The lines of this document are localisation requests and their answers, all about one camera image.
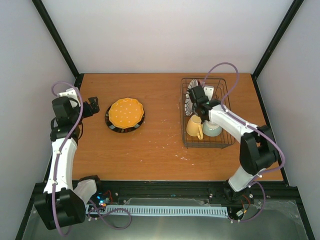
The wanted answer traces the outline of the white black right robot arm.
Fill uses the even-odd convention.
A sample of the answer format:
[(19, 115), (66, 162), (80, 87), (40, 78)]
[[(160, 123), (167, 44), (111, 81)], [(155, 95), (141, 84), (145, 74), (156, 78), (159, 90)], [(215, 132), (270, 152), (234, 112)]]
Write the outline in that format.
[(227, 201), (235, 202), (240, 194), (260, 177), (264, 171), (277, 162), (281, 156), (270, 127), (252, 124), (229, 110), (221, 101), (209, 99), (202, 86), (187, 90), (192, 103), (192, 116), (202, 129), (197, 136), (202, 137), (205, 127), (217, 126), (225, 130), (240, 144), (240, 166), (223, 187)]

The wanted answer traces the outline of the yellow scalloped plate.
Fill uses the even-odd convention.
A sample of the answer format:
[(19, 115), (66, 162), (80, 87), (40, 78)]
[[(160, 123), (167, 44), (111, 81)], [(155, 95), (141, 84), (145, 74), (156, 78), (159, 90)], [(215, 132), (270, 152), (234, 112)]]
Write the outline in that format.
[(108, 110), (109, 121), (117, 128), (127, 129), (137, 125), (143, 118), (143, 105), (135, 98), (121, 98)]

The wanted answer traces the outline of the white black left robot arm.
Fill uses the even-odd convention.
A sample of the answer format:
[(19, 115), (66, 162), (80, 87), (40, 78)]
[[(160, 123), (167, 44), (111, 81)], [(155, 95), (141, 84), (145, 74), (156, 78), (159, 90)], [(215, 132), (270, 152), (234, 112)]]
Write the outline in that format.
[(43, 193), (34, 206), (48, 230), (80, 224), (85, 220), (86, 204), (103, 198), (104, 188), (97, 175), (83, 177), (73, 187), (73, 161), (82, 136), (82, 120), (98, 113), (97, 97), (81, 103), (77, 97), (60, 96), (52, 101), (55, 114), (51, 121), (52, 162)]

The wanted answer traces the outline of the dark wire dish rack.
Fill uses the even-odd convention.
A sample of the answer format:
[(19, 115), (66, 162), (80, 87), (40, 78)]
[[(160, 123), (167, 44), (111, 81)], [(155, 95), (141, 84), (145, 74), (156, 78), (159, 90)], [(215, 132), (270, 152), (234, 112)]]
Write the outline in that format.
[(183, 145), (186, 148), (218, 148), (223, 149), (238, 142), (241, 138), (240, 124), (233, 120), (230, 116), (224, 113), (221, 105), (216, 105), (209, 112), (209, 121), (219, 125), (222, 128), (220, 135), (216, 137), (209, 137), (203, 135), (203, 139), (199, 140), (197, 137), (192, 137), (187, 134), (187, 123), (192, 115), (195, 114), (195, 110), (192, 108), (192, 115), (187, 116), (185, 114), (185, 98), (186, 90), (192, 79), (204, 80), (197, 77), (184, 77), (180, 81), (180, 123), (181, 123), (181, 137)]

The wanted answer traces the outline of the green patterned small bowl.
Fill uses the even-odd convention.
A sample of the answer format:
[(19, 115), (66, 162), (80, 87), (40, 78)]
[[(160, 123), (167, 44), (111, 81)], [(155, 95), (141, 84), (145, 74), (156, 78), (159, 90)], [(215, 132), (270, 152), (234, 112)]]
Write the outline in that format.
[(217, 137), (221, 134), (222, 128), (218, 124), (206, 120), (203, 123), (202, 132), (208, 137)]

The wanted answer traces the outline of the dark striped bottom plate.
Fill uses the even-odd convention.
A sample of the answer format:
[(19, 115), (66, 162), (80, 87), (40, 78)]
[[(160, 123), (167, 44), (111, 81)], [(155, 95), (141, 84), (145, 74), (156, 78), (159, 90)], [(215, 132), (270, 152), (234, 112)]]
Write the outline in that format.
[(128, 128), (120, 128), (120, 127), (117, 127), (115, 126), (111, 121), (110, 121), (110, 118), (109, 118), (109, 111), (110, 111), (110, 108), (107, 109), (107, 111), (105, 112), (105, 115), (104, 115), (104, 120), (105, 120), (105, 124), (107, 125), (107, 127), (112, 130), (113, 132), (116, 132), (116, 133), (129, 133), (129, 132), (133, 132), (135, 130), (137, 130), (139, 127), (142, 126), (144, 120), (145, 120), (145, 114), (142, 115), (142, 118), (141, 120), (133, 127), (128, 127)]

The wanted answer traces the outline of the white plate with blue stripes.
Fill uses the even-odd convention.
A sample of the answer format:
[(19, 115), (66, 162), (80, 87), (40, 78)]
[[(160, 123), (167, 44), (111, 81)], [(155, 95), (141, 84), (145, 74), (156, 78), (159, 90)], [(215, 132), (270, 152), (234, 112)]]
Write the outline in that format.
[(189, 90), (198, 86), (198, 85), (199, 85), (198, 80), (192, 79), (186, 88), (185, 101), (184, 101), (184, 112), (185, 112), (186, 116), (191, 116), (192, 112), (193, 112), (193, 110), (192, 110), (193, 104), (190, 99)]

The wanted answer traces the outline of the yellow ceramic mug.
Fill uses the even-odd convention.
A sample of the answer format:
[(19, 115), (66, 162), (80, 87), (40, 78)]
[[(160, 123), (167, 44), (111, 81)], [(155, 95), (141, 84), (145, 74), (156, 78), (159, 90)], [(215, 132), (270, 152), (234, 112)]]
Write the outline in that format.
[(199, 140), (204, 138), (202, 120), (197, 115), (192, 115), (188, 120), (186, 132), (191, 137), (197, 137)]

